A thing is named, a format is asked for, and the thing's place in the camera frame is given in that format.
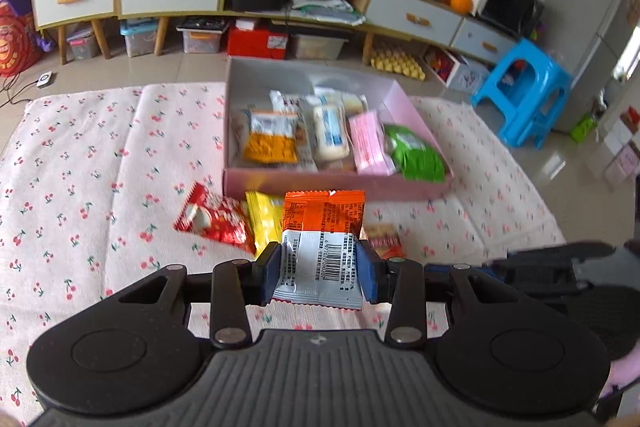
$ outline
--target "yellow egg carton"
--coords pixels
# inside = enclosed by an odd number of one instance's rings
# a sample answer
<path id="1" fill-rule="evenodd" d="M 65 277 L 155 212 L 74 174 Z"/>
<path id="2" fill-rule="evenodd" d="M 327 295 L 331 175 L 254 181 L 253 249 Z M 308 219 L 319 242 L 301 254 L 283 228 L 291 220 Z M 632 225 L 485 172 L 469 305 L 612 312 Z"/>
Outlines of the yellow egg carton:
<path id="1" fill-rule="evenodd" d="M 370 53 L 371 67 L 386 73 L 404 74 L 409 78 L 424 80 L 426 74 L 421 65 L 399 46 L 389 46 L 381 42 Z"/>

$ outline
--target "pink tablecloth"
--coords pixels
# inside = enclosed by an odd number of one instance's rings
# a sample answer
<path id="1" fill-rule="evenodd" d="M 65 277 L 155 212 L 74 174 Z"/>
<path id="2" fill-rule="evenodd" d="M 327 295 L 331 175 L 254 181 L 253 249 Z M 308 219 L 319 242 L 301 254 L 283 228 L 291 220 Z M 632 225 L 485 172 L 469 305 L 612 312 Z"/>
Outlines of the pink tablecloth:
<path id="1" fill-rule="evenodd" d="M 41 98 L 0 159 L 0 410 L 41 411 L 26 376 L 46 328 L 159 266 L 190 273 L 246 255 L 172 229 L 195 181 L 221 190 L 223 84 L 168 84 Z M 562 243 L 511 155 L 469 107 L 415 100 L 457 174 L 438 201 L 366 205 L 366 221 L 400 228 L 421 262 L 480 264 L 507 250 Z M 208 310 L 190 328 L 208 334 Z M 388 305 L 361 311 L 273 302 L 250 308 L 262 328 L 375 328 Z"/>

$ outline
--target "green snack packet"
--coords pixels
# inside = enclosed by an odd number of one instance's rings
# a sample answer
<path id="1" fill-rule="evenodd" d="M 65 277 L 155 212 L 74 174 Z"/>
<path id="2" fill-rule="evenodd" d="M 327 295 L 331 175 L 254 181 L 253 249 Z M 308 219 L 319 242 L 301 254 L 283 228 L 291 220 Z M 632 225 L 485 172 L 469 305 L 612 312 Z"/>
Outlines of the green snack packet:
<path id="1" fill-rule="evenodd" d="M 407 180 L 442 183 L 445 166 L 440 154 L 407 127 L 385 125 L 385 136 L 396 168 Z"/>

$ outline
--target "barcode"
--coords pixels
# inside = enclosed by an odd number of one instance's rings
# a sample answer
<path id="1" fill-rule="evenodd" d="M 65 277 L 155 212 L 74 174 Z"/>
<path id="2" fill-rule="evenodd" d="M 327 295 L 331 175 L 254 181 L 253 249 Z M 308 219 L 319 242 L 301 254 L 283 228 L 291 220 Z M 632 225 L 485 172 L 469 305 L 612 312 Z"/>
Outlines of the barcode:
<path id="1" fill-rule="evenodd" d="M 322 279 L 325 281 L 340 280 L 340 261 L 342 260 L 342 244 L 326 245 L 326 253 L 324 254 L 324 275 Z"/>

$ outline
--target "snack packet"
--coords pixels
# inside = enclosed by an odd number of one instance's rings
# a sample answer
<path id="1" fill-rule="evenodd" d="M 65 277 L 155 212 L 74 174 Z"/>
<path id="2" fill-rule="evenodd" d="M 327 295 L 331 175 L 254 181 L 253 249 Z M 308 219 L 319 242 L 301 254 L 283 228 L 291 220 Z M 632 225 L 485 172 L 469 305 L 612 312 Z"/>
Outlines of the snack packet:
<path id="1" fill-rule="evenodd" d="M 207 239 L 242 248 L 255 254 L 254 236 L 240 201 L 211 194 L 196 183 L 174 223 L 178 232 L 191 232 Z"/>
<path id="2" fill-rule="evenodd" d="M 310 115 L 305 97 L 300 94 L 282 94 L 279 91 L 270 91 L 271 104 L 273 110 L 283 113 L 296 113 L 298 122 L 296 124 L 296 153 L 300 168 L 305 171 L 316 172 L 318 167 L 314 162 L 314 156 L 309 141 L 308 117 Z"/>
<path id="3" fill-rule="evenodd" d="M 402 261 L 406 259 L 398 230 L 392 223 L 363 225 L 360 238 L 367 239 L 380 259 Z"/>
<path id="4" fill-rule="evenodd" d="M 271 241 L 282 239 L 284 200 L 261 192 L 247 192 L 246 203 L 255 237 L 255 254 L 260 255 Z"/>
<path id="5" fill-rule="evenodd" d="M 445 164 L 440 154 L 407 127 L 385 125 L 385 136 L 391 150 L 391 158 L 407 180 L 442 183 L 445 180 Z"/>
<path id="6" fill-rule="evenodd" d="M 329 104 L 314 107 L 316 130 L 316 159 L 319 162 L 334 162 L 347 158 L 351 152 L 344 109 L 341 105 Z"/>
<path id="7" fill-rule="evenodd" d="M 249 121 L 248 136 L 239 137 L 242 158 L 263 164 L 298 162 L 297 114 L 252 110 L 242 112 Z"/>
<path id="8" fill-rule="evenodd" d="M 307 101 L 310 102 L 311 105 L 342 104 L 347 118 L 367 110 L 367 99 L 358 94 L 336 91 L 331 87 L 315 87 L 314 93 L 316 94 L 315 98 L 317 102 L 312 99 L 312 97 L 307 97 Z"/>
<path id="9" fill-rule="evenodd" d="M 375 111 L 352 116 L 349 127 L 358 174 L 390 176 L 396 172 L 393 160 L 385 153 L 385 135 Z"/>
<path id="10" fill-rule="evenodd" d="M 288 192 L 280 280 L 273 297 L 361 309 L 355 248 L 363 211 L 361 190 Z"/>

